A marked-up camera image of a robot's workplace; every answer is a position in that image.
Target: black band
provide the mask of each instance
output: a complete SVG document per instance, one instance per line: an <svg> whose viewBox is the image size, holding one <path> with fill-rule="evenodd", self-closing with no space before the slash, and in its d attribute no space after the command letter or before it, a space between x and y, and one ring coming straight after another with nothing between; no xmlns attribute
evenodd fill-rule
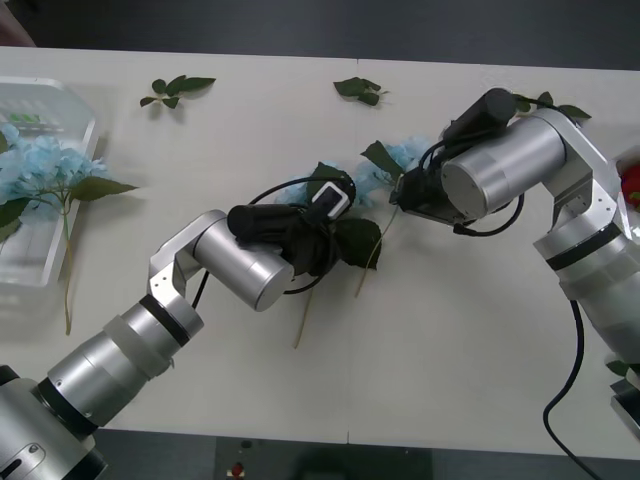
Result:
<svg viewBox="0 0 640 480"><path fill-rule="evenodd" d="M107 468L107 462L94 448L62 480L95 480Z"/></svg>
<svg viewBox="0 0 640 480"><path fill-rule="evenodd" d="M569 265L573 265L587 255L591 255L596 250L604 247L607 243L616 239L621 233L620 229L614 223L610 223L584 242L577 244L565 252L559 253L555 257L551 257L547 260L547 263L554 271L567 268Z"/></svg>
<svg viewBox="0 0 640 480"><path fill-rule="evenodd" d="M0 365L0 387L11 380L20 378L8 365Z"/></svg>
<svg viewBox="0 0 640 480"><path fill-rule="evenodd" d="M184 347L191 338L178 321L165 310L165 308L158 303L158 301L151 295L147 295L140 300L140 305L147 309L147 311L153 315L160 324L167 329L171 336L178 342L181 347Z"/></svg>
<svg viewBox="0 0 640 480"><path fill-rule="evenodd" d="M98 429L97 425L87 420L84 415L78 412L78 410L60 394L48 378L45 378L38 384L38 391L51 409L66 423L67 428L73 433L91 435Z"/></svg>

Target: wire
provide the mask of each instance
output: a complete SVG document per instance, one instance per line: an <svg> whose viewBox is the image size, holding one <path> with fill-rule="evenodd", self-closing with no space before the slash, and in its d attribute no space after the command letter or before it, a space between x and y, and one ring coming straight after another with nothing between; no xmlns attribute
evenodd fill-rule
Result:
<svg viewBox="0 0 640 480"><path fill-rule="evenodd" d="M496 212L503 210L504 208L505 207L500 207L498 210L496 210ZM467 237L493 237L494 235L498 235L504 232L507 228L509 228L514 223L516 223L516 220L518 220L518 217L520 217L520 214L522 213L523 208L524 208L524 193L518 197L518 205L516 205L516 209L513 212L513 215L511 215L511 218L507 220L503 225L496 228L495 230L490 230L488 232L478 232L476 230L472 230L470 228L465 227L461 223L456 223L453 226L453 233L457 235L466 235Z"/></svg>
<svg viewBox="0 0 640 480"><path fill-rule="evenodd" d="M418 163L418 168L421 169L421 170L424 170L424 164L427 161L427 158L433 157L433 154L435 153L435 151L438 150L440 147L450 147L450 146L454 146L454 145L457 145L457 144L460 144L460 143L464 143L464 142L468 142L468 141L471 141L471 140L478 140L480 138L493 135L497 131L499 131L499 130L496 130L496 129L483 130L481 132L476 132L476 133L472 133L472 134L469 134L469 135L461 135L459 137L453 137L453 138L447 138L447 139L440 140L439 142L436 142L433 145L431 145L431 147L429 147L427 149L427 151L424 152L424 154L420 158L420 162Z"/></svg>
<svg viewBox="0 0 640 480"><path fill-rule="evenodd" d="M272 193L275 193L278 190L282 190L283 188L290 187L291 185L298 185L300 183L308 183L308 182L338 182L338 183L342 183L343 186L346 186L346 190L351 190L352 188L355 190L355 186L353 185L353 182L351 182L350 180L348 180L346 178L329 177L329 176L326 176L326 177L303 177L303 178L296 178L295 180L289 180L288 182L281 183L280 185L276 185L275 187L272 187L269 190L267 190L265 192L262 192L256 198L251 200L249 202L249 205L255 205L256 203L258 203L263 198L268 197ZM349 206L347 207L345 212L349 208L351 208L351 206L353 205L354 198L355 198L354 195L349 195ZM299 204L295 204L293 206L295 206L297 208L306 208L306 206L299 205ZM333 256L335 255L335 248L334 248L335 239L334 239L334 236L333 236L333 231L330 228L328 228L327 231L328 231L328 235L329 235L329 254L328 254L327 267L325 268L325 271L322 272L321 275L316 277L308 285L305 285L304 287L300 287L300 288L297 288L297 289L294 289L294 290L287 290L286 292L284 292L285 295L295 295L295 294L306 292L307 290L312 289L318 283L320 283L320 281L324 278L324 276L327 273L329 273L329 270L331 270L331 266L333 264ZM207 279L208 278L209 278L209 272L205 271L204 275L202 276L202 280L200 281L200 286L198 287L198 292L196 293L196 296L193 299L193 303L191 304L192 308L196 308L198 306L198 304L200 303L200 299L202 298L202 293L204 292L204 287L207 284Z"/></svg>
<svg viewBox="0 0 640 480"><path fill-rule="evenodd" d="M521 100L523 102L531 103L539 107L549 108L551 110L555 110L556 112L560 112L565 117L567 117L573 125L578 125L578 123L573 118L571 118L571 116L567 112L562 110L560 107L556 107L552 103L541 102L540 100L536 100L535 98L529 98L529 97L525 97L523 95L518 95L518 94L514 94L513 96L515 97L516 100Z"/></svg>
<svg viewBox="0 0 640 480"><path fill-rule="evenodd" d="M200 281L200 286L198 287L198 292L196 293L195 298L193 299L193 303L191 304L192 308L196 308L200 303L200 298L202 297L202 292L204 292L204 287L207 284L207 278L209 278L209 272L207 270L204 271L204 275L202 276L202 280Z"/></svg>
<svg viewBox="0 0 640 480"><path fill-rule="evenodd" d="M282 190L283 188L290 187L291 185L298 185L300 183L308 183L308 182L339 182L345 185L347 187L347 190L350 190L352 188L355 189L353 182L342 177L302 177L302 178L296 178L295 180L289 180L288 182L281 183L280 185L276 185L275 187L270 188L266 192L262 192L256 198L251 200L249 202L249 205L255 205L263 198L268 197L272 193L275 193L278 190ZM349 195L349 207L353 205L353 200L354 200L353 197L354 197L353 195Z"/></svg>
<svg viewBox="0 0 640 480"><path fill-rule="evenodd" d="M578 302L575 300L571 300L571 310L573 311L573 318L576 321L576 332L578 338L578 345L576 348L576 359L573 363L573 368L571 369L571 373L569 374L569 378L567 382L562 387L562 390L549 402L544 409L544 413L542 414L542 421L544 422L544 428L547 430L547 433L551 436L554 442L562 449L567 456L573 460L582 470L584 470L587 475L589 475L594 480L602 480L602 477L598 476L593 470L591 470L585 463L580 460L578 457L574 455L574 453L569 450L564 443L560 441L557 435L554 433L551 425L549 424L549 414L551 410L560 403L560 401L569 393L571 387L578 378L578 373L580 372L580 367L582 366L582 359L584 358L584 325L582 323L582 315L580 314L580 307L578 306Z"/></svg>

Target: green leaf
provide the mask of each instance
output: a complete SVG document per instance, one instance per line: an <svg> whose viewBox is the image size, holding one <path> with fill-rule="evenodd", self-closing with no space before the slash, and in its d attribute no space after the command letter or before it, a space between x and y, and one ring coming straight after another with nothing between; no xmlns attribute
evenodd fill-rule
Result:
<svg viewBox="0 0 640 480"><path fill-rule="evenodd" d="M335 223L335 239L340 251L340 258L349 265L361 268L367 266L371 252L382 234L375 222L365 218L345 218ZM382 244L378 245L369 268L376 270Z"/></svg>
<svg viewBox="0 0 640 480"><path fill-rule="evenodd" d="M158 95L162 95L167 88L167 82L159 78L158 80L153 81L153 83L151 84L151 88L153 88L153 91Z"/></svg>
<svg viewBox="0 0 640 480"><path fill-rule="evenodd" d="M569 115L571 118L582 118L585 120L591 118L591 115L589 115L581 108L576 107L575 105L560 105L558 108Z"/></svg>
<svg viewBox="0 0 640 480"><path fill-rule="evenodd" d="M313 171L311 176L312 177L335 177L336 179L346 178L349 181L351 181L351 183L353 183L353 181L351 180L351 177L347 175L346 172L343 172L342 170L338 170L337 168L330 167L329 165L325 165L322 162L318 162L318 166ZM309 204L311 203L315 194L318 193L318 190L320 190L323 185L324 185L323 182L307 182L307 202Z"/></svg>
<svg viewBox="0 0 640 480"><path fill-rule="evenodd" d="M625 377L627 375L627 370L629 370L629 365L620 360L614 360L607 363L607 368L619 377Z"/></svg>
<svg viewBox="0 0 640 480"><path fill-rule="evenodd" d="M4 242L7 238L16 233L20 228L20 225L22 225L22 222L20 222L19 218L16 218L13 222L5 225L4 227L1 227L0 242Z"/></svg>
<svg viewBox="0 0 640 480"><path fill-rule="evenodd" d="M394 182L404 173L402 167L391 158L391 155L389 155L389 152L380 141L376 140L360 155L368 158L376 167L391 175Z"/></svg>
<svg viewBox="0 0 640 480"><path fill-rule="evenodd" d="M0 153L4 153L9 150L9 144L7 143L7 138L0 133Z"/></svg>
<svg viewBox="0 0 640 480"><path fill-rule="evenodd" d="M367 80L366 78L363 78L362 81L367 86L367 88L370 88L371 90L375 90L376 92L379 92L380 89L382 88L377 83L373 83L371 80Z"/></svg>
<svg viewBox="0 0 640 480"><path fill-rule="evenodd" d="M149 105L150 103L153 103L157 100L157 98L154 97L144 97L142 100L140 100L140 106L141 107L146 107L147 105Z"/></svg>
<svg viewBox="0 0 640 480"><path fill-rule="evenodd" d="M28 198L18 198L17 200L9 200L0 206L0 228L15 222L22 215L29 202Z"/></svg>
<svg viewBox="0 0 640 480"><path fill-rule="evenodd" d="M81 200L83 202L93 202L107 195L117 195L119 193L135 190L138 187L118 183L107 178L87 177L71 189L71 200Z"/></svg>
<svg viewBox="0 0 640 480"><path fill-rule="evenodd" d="M333 82L336 90L343 97L357 97L367 90L367 84L358 77L353 77L342 82Z"/></svg>
<svg viewBox="0 0 640 480"><path fill-rule="evenodd" d="M165 88L164 93L169 95L170 97L175 97L180 93L180 89L182 88L182 82L187 78L186 75L180 75L179 77L174 78L169 82L167 88Z"/></svg>
<svg viewBox="0 0 640 480"><path fill-rule="evenodd" d="M363 93L361 95L358 95L358 101L375 107L380 101L380 95L373 92Z"/></svg>
<svg viewBox="0 0 640 480"><path fill-rule="evenodd" d="M538 101L548 103L549 105L553 105L553 97L549 92L544 92L542 95L540 95L538 97Z"/></svg>
<svg viewBox="0 0 640 480"><path fill-rule="evenodd" d="M167 107L171 108L172 110L178 106L179 101L180 99L178 97L162 99L162 103L164 103Z"/></svg>
<svg viewBox="0 0 640 480"><path fill-rule="evenodd" d="M213 82L215 82L215 78L200 78L200 77L191 77L182 81L180 84L181 92L197 92L198 90L202 90L207 88Z"/></svg>
<svg viewBox="0 0 640 480"><path fill-rule="evenodd" d="M516 110L527 113L531 110L531 104L525 100L516 100Z"/></svg>

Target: blue hydrangea flower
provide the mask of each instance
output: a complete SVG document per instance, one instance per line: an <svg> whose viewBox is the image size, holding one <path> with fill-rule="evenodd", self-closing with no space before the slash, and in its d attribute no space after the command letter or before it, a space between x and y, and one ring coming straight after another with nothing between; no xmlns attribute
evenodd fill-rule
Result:
<svg viewBox="0 0 640 480"><path fill-rule="evenodd" d="M9 150L0 154L0 205L31 199L20 216L24 224L55 220L63 209L56 193L68 191L88 176L108 177L100 160L63 149L54 137L40 136L28 142L11 124L2 125L0 131L9 144Z"/></svg>
<svg viewBox="0 0 640 480"><path fill-rule="evenodd" d="M356 198L353 202L356 207L372 207L373 202L369 198L371 192L379 188L391 190L394 186L391 175L369 161L358 164L353 183L356 185Z"/></svg>
<svg viewBox="0 0 640 480"><path fill-rule="evenodd" d="M405 171L412 170L418 166L420 158L430 147L430 142L426 137L413 136L402 142L400 145L384 145L391 158ZM373 205L369 194L379 188L391 191L395 187L395 182L384 170L378 168L369 161L362 162L356 168L356 176L353 179L356 184L356 201L354 205L370 207Z"/></svg>
<svg viewBox="0 0 640 480"><path fill-rule="evenodd" d="M429 140L423 136L414 135L400 145L385 145L391 158L402 167L405 172L418 166L418 162L424 152L431 146Z"/></svg>

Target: white table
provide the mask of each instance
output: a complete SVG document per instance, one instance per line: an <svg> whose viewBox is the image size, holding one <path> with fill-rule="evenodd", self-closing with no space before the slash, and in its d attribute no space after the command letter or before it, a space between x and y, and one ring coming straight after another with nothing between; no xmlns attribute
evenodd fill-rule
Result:
<svg viewBox="0 0 640 480"><path fill-rule="evenodd" d="M352 168L377 139L435 138L491 86L548 89L579 104L595 117L587 132L607 155L640 143L640 74L632 72L11 48L0 49L0 63L6 75L72 86L103 119L115 176L143 187L81 212L70 338L60 302L24 324L0 320L0 363L35 379L144 294L149 256L200 212L247 202L318 161ZM152 80L179 74L218 81L179 111L140 109ZM331 82L355 75L391 91L380 108L337 97ZM372 214L386 222L391 207L376 198ZM199 307L206 328L110 426L559 453L541 412L568 374L575 331L532 246L550 205L535 189L518 224L492 239L400 215L360 298L360 272L346 266L317 289L298 350L291 343L304 297L256 314L210 282ZM608 406L616 378L591 327L587 350L552 422L579 455L640 459Z"/></svg>

